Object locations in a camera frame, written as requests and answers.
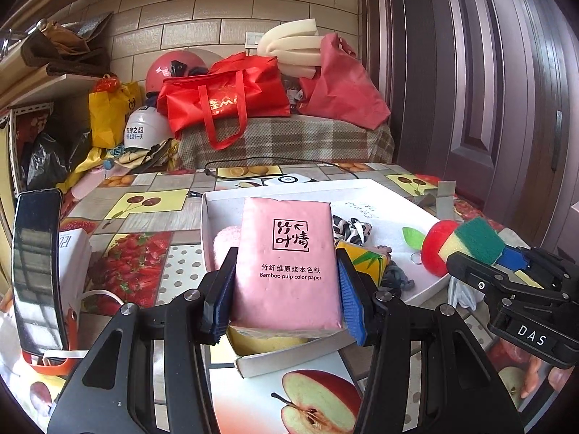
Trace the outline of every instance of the white helmet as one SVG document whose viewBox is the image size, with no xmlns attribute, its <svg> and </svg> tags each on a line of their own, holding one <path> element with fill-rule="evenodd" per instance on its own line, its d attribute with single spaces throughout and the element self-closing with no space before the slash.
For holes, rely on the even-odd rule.
<svg viewBox="0 0 579 434">
<path fill-rule="evenodd" d="M 143 106 L 133 112 L 124 128 L 125 148 L 150 150 L 164 140 L 174 138 L 169 120 L 154 107 Z"/>
</svg>

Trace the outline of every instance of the pink fuzzy ball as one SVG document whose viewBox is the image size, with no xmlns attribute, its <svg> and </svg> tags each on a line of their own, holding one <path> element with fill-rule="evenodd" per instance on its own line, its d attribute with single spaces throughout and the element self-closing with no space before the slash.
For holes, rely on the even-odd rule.
<svg viewBox="0 0 579 434">
<path fill-rule="evenodd" d="M 239 246 L 241 227 L 227 227 L 221 230 L 213 240 L 213 265 L 215 270 L 220 269 L 229 248 Z"/>
</svg>

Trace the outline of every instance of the electrical outlet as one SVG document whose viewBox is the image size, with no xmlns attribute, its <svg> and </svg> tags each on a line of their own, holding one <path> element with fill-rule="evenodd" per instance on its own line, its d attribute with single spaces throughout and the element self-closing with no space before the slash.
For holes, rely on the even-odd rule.
<svg viewBox="0 0 579 434">
<path fill-rule="evenodd" d="M 245 48 L 246 49 L 257 49 L 257 45 L 261 38 L 263 37 L 264 32 L 246 32 L 245 33 Z"/>
</svg>

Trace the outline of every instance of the black and white plush toy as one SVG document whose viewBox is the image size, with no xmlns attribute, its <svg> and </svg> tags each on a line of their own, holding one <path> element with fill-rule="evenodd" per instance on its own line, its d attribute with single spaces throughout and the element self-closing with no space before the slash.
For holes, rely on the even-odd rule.
<svg viewBox="0 0 579 434">
<path fill-rule="evenodd" d="M 366 243 L 372 231 L 372 226 L 369 223 L 361 222 L 354 217 L 348 221 L 333 215 L 332 220 L 334 221 L 334 240 L 336 243 L 344 240 L 348 243 L 362 245 Z"/>
</svg>

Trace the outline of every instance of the helmet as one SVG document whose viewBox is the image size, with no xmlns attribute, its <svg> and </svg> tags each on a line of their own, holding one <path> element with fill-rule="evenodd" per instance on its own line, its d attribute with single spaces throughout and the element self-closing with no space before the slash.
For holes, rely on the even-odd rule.
<svg viewBox="0 0 579 434">
<path fill-rule="evenodd" d="M 149 106 L 141 107 L 131 114 L 124 128 L 125 148 L 150 150 L 152 146 L 173 137 L 169 120 Z"/>
<path fill-rule="evenodd" d="M 207 69 L 201 57 L 188 50 L 175 50 L 161 55 L 147 72 L 147 96 L 149 93 L 161 91 L 165 78 L 193 75 L 191 72 L 196 67 Z"/>
</svg>

